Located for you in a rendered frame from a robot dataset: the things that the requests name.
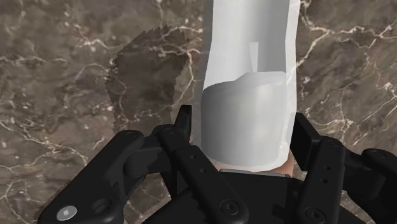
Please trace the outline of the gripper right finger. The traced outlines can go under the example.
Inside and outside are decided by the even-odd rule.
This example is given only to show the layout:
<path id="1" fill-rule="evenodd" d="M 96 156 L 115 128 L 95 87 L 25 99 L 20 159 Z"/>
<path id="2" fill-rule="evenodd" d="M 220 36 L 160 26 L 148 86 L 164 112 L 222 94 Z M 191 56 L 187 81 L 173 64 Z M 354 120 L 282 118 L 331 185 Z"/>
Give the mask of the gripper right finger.
<path id="1" fill-rule="evenodd" d="M 295 115 L 290 149 L 307 173 L 296 206 L 299 224 L 365 224 L 341 208 L 346 191 L 375 224 L 397 224 L 397 156 L 367 148 L 358 155 L 339 140 L 322 136 Z"/>

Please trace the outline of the white cylindrical container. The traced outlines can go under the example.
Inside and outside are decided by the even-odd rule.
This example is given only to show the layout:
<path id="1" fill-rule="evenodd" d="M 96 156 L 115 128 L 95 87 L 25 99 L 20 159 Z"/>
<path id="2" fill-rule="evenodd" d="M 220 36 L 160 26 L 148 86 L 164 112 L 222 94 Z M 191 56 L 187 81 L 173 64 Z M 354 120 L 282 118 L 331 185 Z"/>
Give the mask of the white cylindrical container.
<path id="1" fill-rule="evenodd" d="M 200 147 L 224 169 L 286 163 L 295 113 L 301 0 L 205 0 Z"/>

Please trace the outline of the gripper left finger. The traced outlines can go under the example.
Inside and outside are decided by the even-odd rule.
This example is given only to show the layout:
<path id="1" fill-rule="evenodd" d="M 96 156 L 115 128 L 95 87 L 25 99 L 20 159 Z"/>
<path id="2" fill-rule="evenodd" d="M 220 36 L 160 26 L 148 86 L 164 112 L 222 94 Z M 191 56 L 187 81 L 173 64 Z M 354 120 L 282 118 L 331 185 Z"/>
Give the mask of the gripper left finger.
<path id="1" fill-rule="evenodd" d="M 37 224 L 126 224 L 123 208 L 147 174 L 170 172 L 167 188 L 182 179 L 210 224 L 247 224 L 249 211 L 202 150 L 189 143 L 192 107 L 149 136 L 123 130 L 41 211 Z"/>

